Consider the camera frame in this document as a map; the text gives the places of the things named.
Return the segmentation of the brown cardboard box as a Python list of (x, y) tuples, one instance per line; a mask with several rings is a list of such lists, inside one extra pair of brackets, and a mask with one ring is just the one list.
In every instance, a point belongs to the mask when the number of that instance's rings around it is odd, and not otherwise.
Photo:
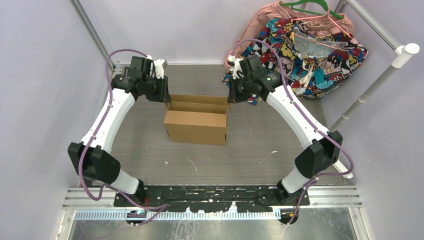
[(217, 145), (227, 144), (228, 112), (225, 96), (172, 94), (166, 104), (164, 126), (172, 142)]

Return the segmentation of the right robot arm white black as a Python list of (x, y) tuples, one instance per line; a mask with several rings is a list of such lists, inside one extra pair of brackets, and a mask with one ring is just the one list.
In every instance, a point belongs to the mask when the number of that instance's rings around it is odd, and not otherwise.
[(283, 117), (303, 147), (294, 169), (277, 183), (281, 204), (291, 205), (302, 187), (330, 166), (345, 173), (347, 168), (338, 159), (340, 149), (335, 146), (342, 144), (342, 135), (330, 132), (307, 111), (280, 72), (266, 70), (257, 55), (245, 59), (229, 55), (227, 60), (232, 66), (227, 101), (235, 104), (253, 95), (261, 97)]

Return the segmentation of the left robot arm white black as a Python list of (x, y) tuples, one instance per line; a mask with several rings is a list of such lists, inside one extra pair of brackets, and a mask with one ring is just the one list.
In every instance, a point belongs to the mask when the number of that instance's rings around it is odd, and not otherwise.
[(142, 180), (130, 176), (111, 155), (116, 134), (137, 99), (145, 96), (150, 102), (169, 103), (167, 61), (151, 56), (133, 56), (130, 66), (110, 78), (110, 89), (94, 124), (80, 142), (70, 143), (67, 152), (80, 180), (105, 184), (126, 195), (133, 206), (146, 200)]

